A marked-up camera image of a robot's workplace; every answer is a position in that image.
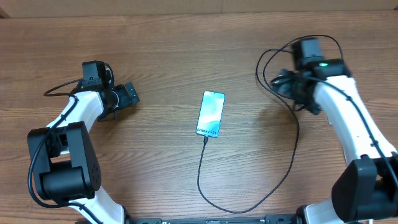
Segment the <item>blue Samsung Galaxy phone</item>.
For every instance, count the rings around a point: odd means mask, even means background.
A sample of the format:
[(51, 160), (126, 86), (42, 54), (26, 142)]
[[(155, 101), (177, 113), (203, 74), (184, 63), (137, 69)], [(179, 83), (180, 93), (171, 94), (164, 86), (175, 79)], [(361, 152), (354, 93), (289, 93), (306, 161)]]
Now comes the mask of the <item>blue Samsung Galaxy phone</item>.
[(198, 135), (211, 138), (219, 136), (224, 101), (224, 93), (204, 91), (196, 127)]

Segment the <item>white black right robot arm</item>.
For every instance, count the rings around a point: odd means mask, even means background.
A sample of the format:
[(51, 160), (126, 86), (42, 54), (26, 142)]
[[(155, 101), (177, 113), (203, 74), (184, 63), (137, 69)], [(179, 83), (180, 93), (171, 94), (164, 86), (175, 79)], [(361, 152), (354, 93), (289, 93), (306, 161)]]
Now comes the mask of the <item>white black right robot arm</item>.
[(324, 111), (343, 147), (346, 169), (331, 197), (297, 210), (297, 223), (355, 223), (397, 216), (397, 149), (383, 136), (342, 57), (326, 59), (318, 35), (288, 43), (294, 70), (271, 81), (278, 95), (312, 114)]

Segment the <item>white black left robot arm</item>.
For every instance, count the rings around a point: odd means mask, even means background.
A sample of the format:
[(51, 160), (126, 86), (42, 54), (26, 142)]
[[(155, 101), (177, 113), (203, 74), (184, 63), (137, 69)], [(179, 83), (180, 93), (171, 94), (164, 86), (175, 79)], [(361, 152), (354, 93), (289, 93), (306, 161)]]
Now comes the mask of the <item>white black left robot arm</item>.
[(90, 129), (139, 102), (131, 82), (116, 85), (111, 66), (102, 61), (82, 64), (83, 78), (66, 93), (68, 104), (44, 128), (27, 135), (30, 166), (27, 187), (44, 208), (70, 207), (89, 223), (132, 223), (127, 209), (116, 203), (101, 184), (101, 169)]

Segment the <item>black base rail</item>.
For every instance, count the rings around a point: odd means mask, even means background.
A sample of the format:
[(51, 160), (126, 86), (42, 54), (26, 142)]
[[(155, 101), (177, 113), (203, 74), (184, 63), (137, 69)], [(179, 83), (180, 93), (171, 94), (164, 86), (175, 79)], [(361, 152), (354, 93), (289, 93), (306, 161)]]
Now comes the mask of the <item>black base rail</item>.
[(297, 214), (266, 215), (252, 218), (133, 218), (127, 216), (125, 223), (130, 224), (306, 224), (306, 221)]

